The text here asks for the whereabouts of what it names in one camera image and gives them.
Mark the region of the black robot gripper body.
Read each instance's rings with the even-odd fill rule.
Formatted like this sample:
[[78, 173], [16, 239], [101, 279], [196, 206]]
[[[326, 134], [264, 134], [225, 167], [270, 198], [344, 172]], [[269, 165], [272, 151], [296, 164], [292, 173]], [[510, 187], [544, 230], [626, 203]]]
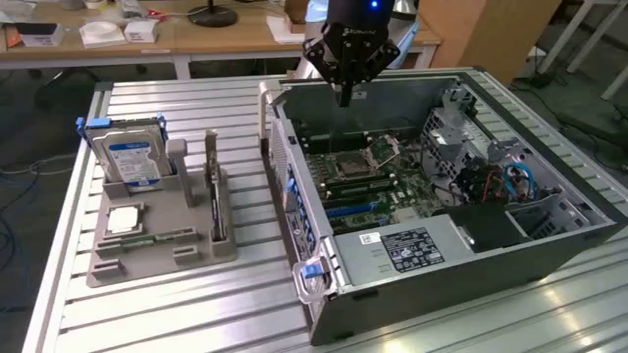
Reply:
[[393, 1], [340, 1], [328, 3], [325, 24], [341, 25], [340, 37], [344, 42], [342, 59], [348, 42], [368, 41], [376, 46], [388, 37], [388, 23], [392, 17]]

